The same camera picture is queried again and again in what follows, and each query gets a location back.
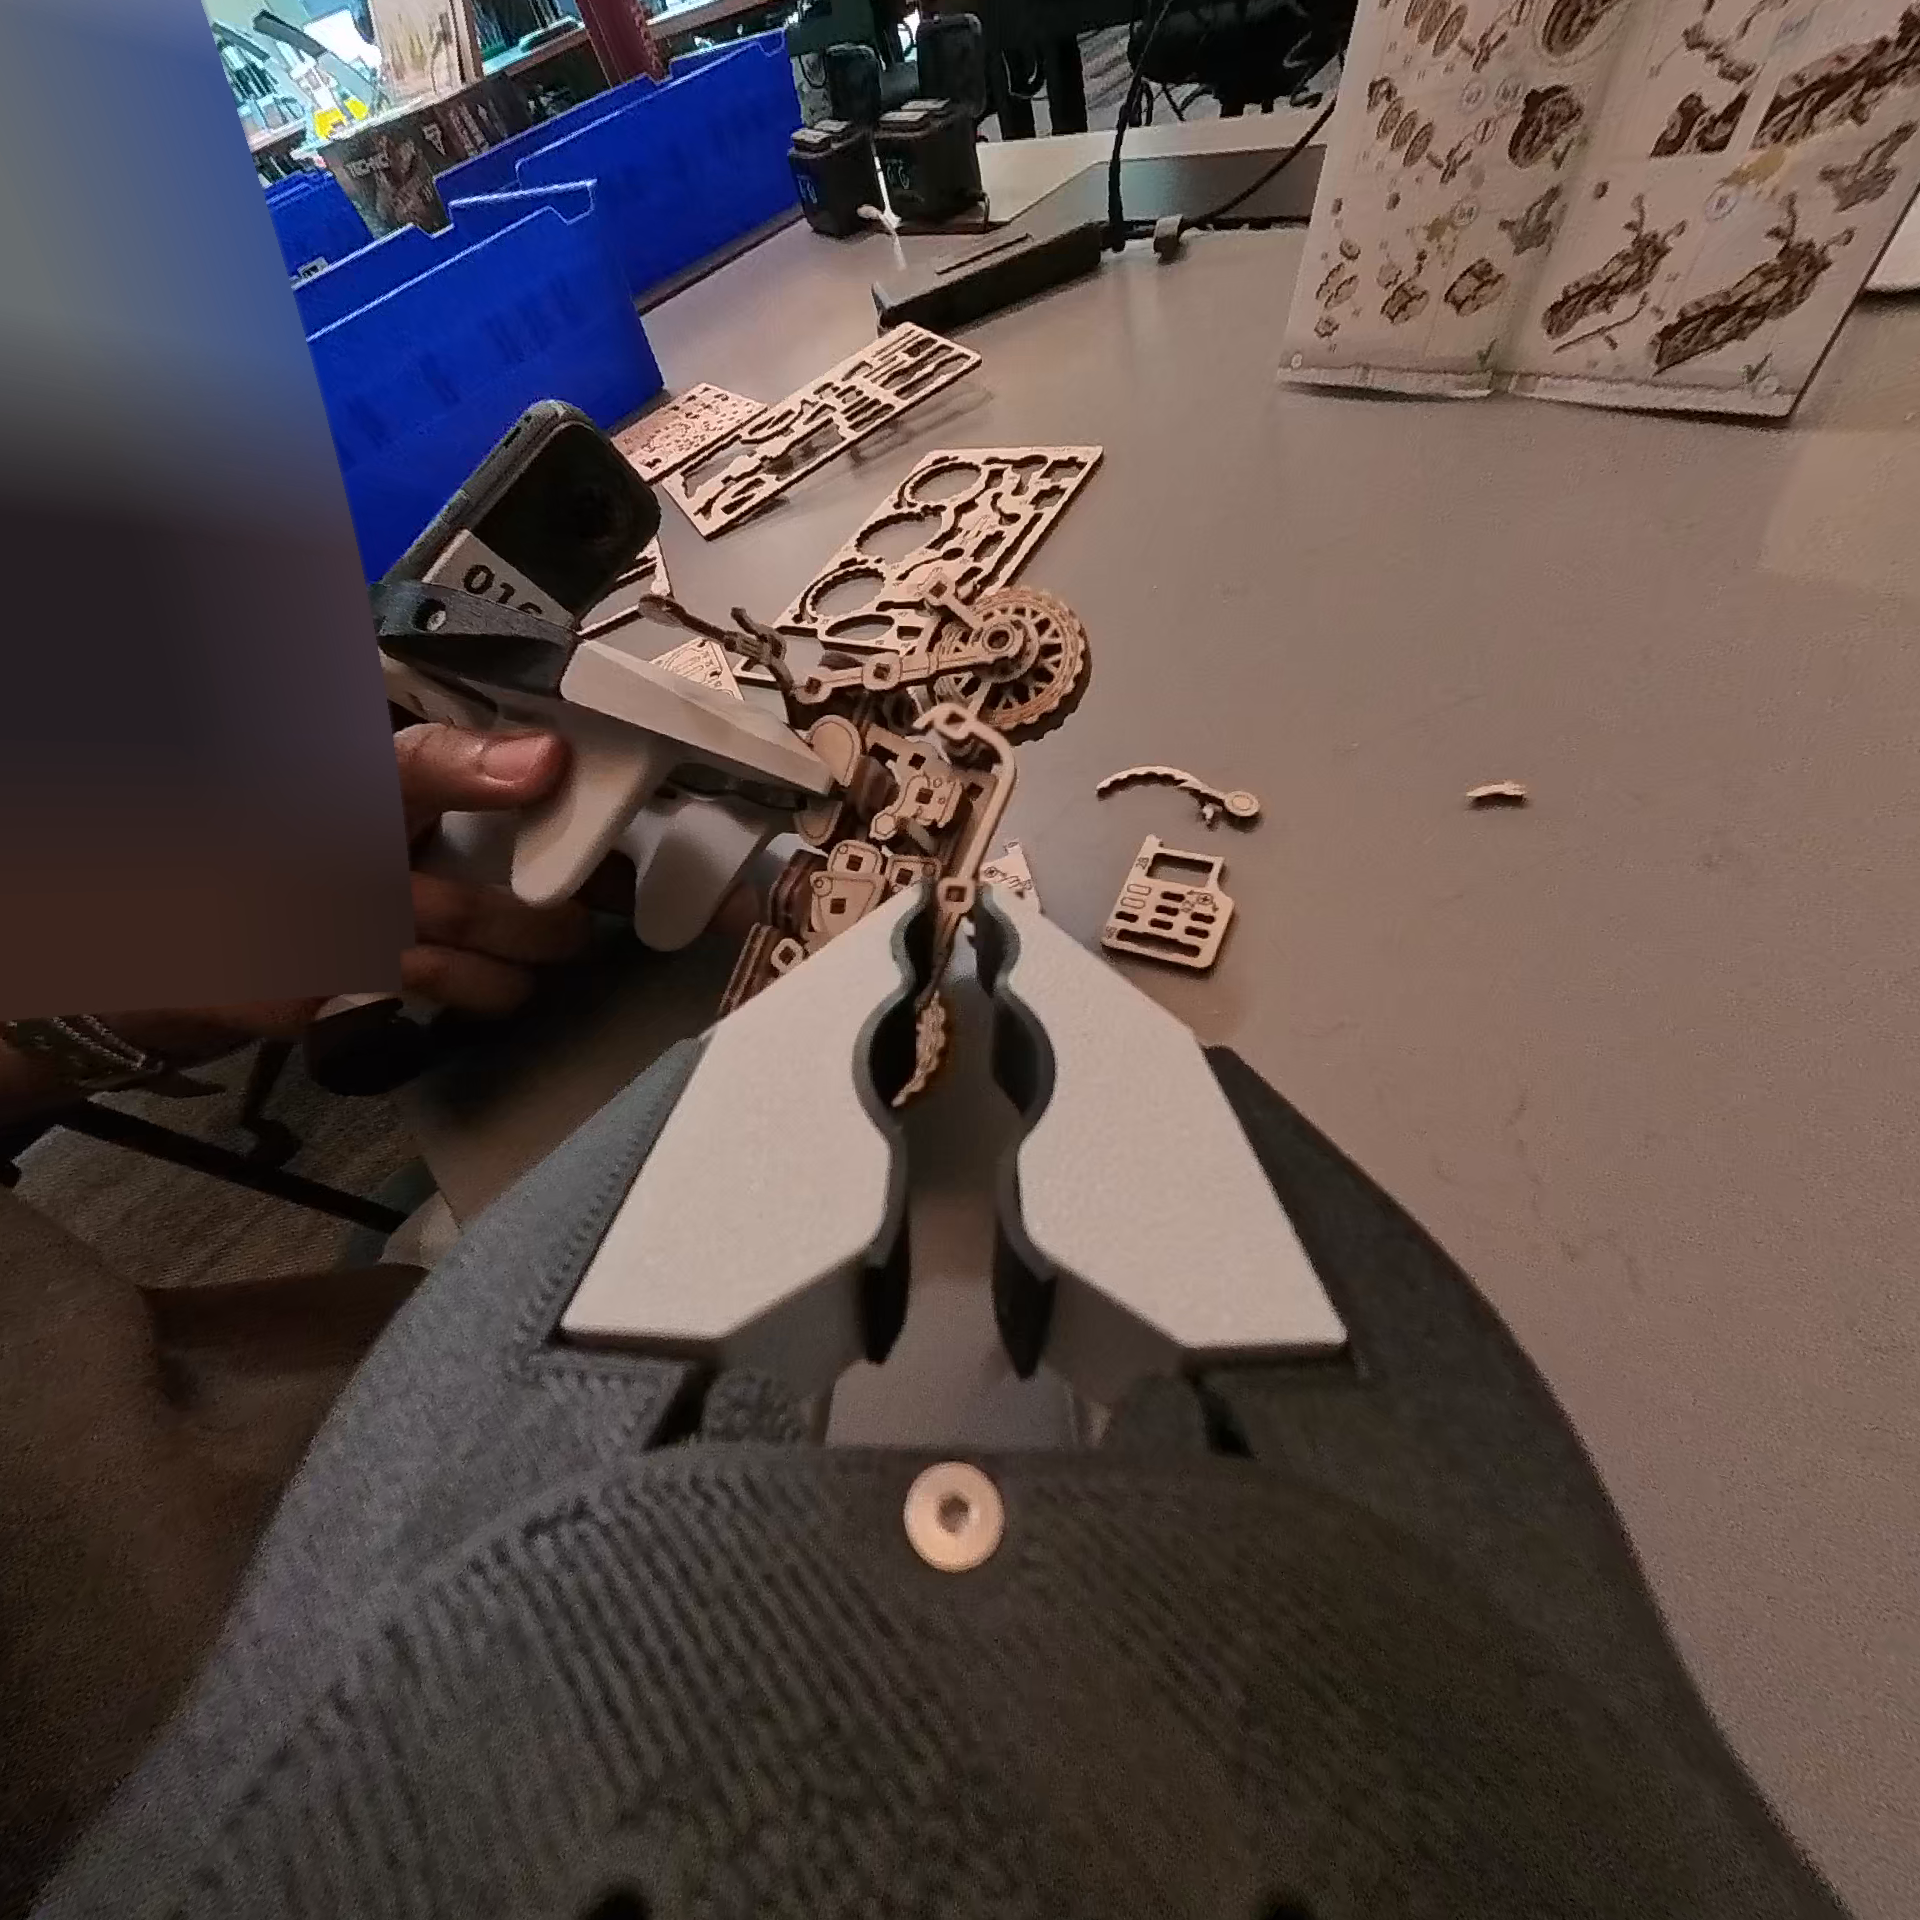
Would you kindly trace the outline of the grey monitor base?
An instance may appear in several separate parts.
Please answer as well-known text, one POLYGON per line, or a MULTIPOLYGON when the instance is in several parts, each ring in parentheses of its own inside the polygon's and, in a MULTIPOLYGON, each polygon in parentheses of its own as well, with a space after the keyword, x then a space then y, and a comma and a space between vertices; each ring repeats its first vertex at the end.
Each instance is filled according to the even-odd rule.
MULTIPOLYGON (((1153 228, 1199 224, 1303 224, 1325 156, 1315 113, 1192 120, 1133 129, 1120 146, 1120 212, 1153 228)), ((1114 133, 1039 136, 976 148, 991 224, 1055 233, 1111 217, 1114 133)))

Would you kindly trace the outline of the blue plastic bin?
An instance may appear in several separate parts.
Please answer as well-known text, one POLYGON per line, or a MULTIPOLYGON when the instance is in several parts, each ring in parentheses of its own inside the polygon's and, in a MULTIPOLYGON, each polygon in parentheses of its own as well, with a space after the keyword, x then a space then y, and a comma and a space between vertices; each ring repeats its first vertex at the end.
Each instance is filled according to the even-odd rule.
POLYGON ((787 151, 801 96, 784 37, 733 40, 673 61, 663 82, 610 87, 449 167, 441 202, 593 188, 637 301, 711 256, 801 215, 787 151))
POLYGON ((666 386, 591 181, 458 199, 296 306, 370 583, 535 403, 616 428, 666 386))

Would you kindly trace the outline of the wooden puzzle sheet round holes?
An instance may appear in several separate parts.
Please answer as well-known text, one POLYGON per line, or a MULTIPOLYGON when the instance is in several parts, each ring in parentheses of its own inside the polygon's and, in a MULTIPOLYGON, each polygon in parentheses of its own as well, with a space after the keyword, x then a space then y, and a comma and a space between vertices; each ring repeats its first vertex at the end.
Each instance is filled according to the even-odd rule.
POLYGON ((1021 564, 1099 467, 1099 449, 938 450, 775 623, 801 647, 789 714, 960 701, 1012 740, 1061 724, 1090 675, 1082 617, 1021 564))

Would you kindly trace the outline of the patterned wristband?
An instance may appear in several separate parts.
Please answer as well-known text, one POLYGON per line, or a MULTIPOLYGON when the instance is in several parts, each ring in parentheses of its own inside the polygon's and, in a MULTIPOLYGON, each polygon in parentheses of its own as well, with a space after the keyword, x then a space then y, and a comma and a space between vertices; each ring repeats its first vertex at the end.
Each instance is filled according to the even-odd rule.
POLYGON ((137 1047, 95 1016, 2 1023, 5 1047, 63 1089, 98 1096, 169 1076, 165 1056, 137 1047))

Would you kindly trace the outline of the black chair base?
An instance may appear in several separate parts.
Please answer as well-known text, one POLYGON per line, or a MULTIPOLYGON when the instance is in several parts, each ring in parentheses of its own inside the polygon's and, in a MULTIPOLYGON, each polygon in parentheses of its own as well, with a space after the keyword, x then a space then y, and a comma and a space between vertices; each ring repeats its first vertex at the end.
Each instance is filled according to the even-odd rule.
POLYGON ((239 1125, 250 1136, 247 1149, 201 1140, 97 1099, 67 1114, 63 1127, 98 1145, 123 1148, 143 1160, 192 1171, 220 1184, 392 1237, 404 1221, 400 1210, 291 1171, 301 1143, 269 1116, 269 1099, 292 1058, 296 1044, 291 1040, 263 1040, 259 1044, 239 1108, 239 1125))

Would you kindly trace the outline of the curved wooden puzzle part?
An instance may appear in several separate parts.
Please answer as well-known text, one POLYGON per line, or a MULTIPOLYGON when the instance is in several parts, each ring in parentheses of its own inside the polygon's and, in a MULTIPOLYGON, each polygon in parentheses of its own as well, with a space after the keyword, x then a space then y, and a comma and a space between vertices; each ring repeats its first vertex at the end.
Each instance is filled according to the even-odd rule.
POLYGON ((991 767, 981 775, 983 789, 973 795, 968 815, 968 829, 959 841, 959 851, 944 860, 943 877, 932 893, 932 938, 928 964, 924 969, 921 995, 916 1000, 914 1023, 914 1063, 912 1072, 893 1093, 891 1107, 899 1112, 914 1101, 944 1065, 952 1037, 952 1008, 946 1000, 946 975, 953 961, 959 933, 972 916, 978 869, 983 857, 992 851, 1002 817, 1017 786, 1017 757, 1009 739, 983 722, 972 709, 960 701, 943 701, 930 707, 916 722, 919 732, 932 732, 946 747, 972 747, 988 757, 991 767))

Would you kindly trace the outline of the grey desk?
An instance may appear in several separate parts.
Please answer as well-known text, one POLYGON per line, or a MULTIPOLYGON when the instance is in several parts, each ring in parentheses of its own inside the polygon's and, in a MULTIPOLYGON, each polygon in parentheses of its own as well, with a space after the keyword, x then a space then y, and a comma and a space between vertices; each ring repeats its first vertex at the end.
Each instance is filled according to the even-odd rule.
POLYGON ((1220 963, 1131 979, 1472 1273, 1783 1821, 1916 1915, 1916 306, 1785 426, 1370 401, 1279 383, 1303 240, 996 315, 764 516, 669 513, 669 581, 770 617, 928 450, 1105 449, 1024 570, 1092 637, 1009 821, 1044 909, 1209 839, 1106 772, 1260 795, 1220 963))

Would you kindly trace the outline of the rectangular grid wooden piece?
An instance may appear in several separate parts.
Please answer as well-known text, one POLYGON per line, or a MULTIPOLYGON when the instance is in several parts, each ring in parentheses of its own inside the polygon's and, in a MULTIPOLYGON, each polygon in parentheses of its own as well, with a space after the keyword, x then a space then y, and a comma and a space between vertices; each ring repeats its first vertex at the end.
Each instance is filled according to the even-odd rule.
POLYGON ((1175 848, 1147 835, 1129 861, 1098 945, 1109 955, 1209 975, 1235 916, 1225 857, 1175 848))

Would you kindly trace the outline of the long wooden puzzle sheet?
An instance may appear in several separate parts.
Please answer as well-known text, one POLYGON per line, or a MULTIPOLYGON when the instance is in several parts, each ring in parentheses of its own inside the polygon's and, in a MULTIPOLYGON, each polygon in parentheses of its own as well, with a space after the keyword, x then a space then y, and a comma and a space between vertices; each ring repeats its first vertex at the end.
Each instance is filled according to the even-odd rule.
POLYGON ((657 490, 703 540, 715 540, 981 369, 983 356, 959 341, 921 325, 891 328, 731 428, 657 490))

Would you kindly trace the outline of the toothed curved wooden piece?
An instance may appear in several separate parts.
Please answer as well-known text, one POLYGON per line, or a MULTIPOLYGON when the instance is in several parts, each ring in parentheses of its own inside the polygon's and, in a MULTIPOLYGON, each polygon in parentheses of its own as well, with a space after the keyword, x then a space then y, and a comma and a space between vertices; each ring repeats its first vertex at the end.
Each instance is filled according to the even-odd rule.
POLYGON ((1258 825, 1265 817, 1265 804, 1253 789, 1215 784, 1173 764, 1124 767, 1098 780, 1092 792, 1099 800, 1109 800, 1122 792, 1149 786, 1188 797, 1209 829, 1220 825, 1244 829, 1258 825))

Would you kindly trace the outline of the small wooden puzzle sheet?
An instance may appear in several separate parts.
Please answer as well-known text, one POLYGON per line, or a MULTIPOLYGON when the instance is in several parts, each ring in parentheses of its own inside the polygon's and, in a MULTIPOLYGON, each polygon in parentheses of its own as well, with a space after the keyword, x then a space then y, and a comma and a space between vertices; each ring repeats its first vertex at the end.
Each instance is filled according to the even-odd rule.
POLYGON ((697 383, 610 435, 616 450, 648 484, 663 483, 730 442, 765 412, 761 401, 697 383))

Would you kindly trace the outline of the wooden motorcycle model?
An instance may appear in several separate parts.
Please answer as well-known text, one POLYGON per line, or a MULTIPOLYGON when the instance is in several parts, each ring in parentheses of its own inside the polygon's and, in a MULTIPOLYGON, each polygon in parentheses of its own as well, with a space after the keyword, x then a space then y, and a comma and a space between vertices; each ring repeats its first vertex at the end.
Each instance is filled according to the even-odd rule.
POLYGON ((940 979, 976 903, 988 853, 1015 795, 1021 740, 1064 722, 1090 672, 1089 631, 1049 593, 1002 587, 973 603, 940 581, 925 587, 925 637, 855 657, 825 657, 793 677, 784 643, 733 612, 733 631, 668 595, 650 617, 708 649, 746 657, 783 693, 801 746, 827 771, 824 795, 685 771, 668 792, 708 804, 740 803, 792 856, 746 938, 719 1013, 730 1018, 855 923, 916 888, 928 889, 932 949, 919 989, 919 1031, 944 1043, 940 979))

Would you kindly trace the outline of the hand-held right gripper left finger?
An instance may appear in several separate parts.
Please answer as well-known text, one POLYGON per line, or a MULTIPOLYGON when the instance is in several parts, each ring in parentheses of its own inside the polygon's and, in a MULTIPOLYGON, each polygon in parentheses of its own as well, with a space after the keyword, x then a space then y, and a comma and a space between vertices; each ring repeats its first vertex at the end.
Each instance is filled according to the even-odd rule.
POLYGON ((711 1369, 889 1355, 911 1291, 907 1143, 932 892, 911 888, 719 1019, 561 1330, 711 1369))

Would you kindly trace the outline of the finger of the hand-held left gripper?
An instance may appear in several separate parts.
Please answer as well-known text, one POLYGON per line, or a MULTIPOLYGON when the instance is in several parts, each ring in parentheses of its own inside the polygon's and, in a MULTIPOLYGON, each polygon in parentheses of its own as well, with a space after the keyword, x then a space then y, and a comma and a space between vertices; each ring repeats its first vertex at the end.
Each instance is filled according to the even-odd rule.
POLYGON ((570 747, 568 778, 516 827, 513 892, 529 905, 573 897, 634 817, 690 767, 795 804, 834 784, 810 743, 769 711, 599 641, 573 652, 561 695, 513 691, 513 720, 570 747))
POLYGON ((629 824, 637 945, 653 953, 693 945, 792 825, 789 811, 770 807, 641 807, 629 824))

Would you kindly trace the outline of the brown printed box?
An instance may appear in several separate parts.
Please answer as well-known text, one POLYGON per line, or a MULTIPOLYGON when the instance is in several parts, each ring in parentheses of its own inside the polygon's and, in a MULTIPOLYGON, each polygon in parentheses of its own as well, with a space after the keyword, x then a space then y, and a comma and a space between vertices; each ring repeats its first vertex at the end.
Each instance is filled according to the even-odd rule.
POLYGON ((487 74, 473 2, 369 2, 369 23, 389 109, 445 116, 481 151, 535 123, 516 82, 487 74))

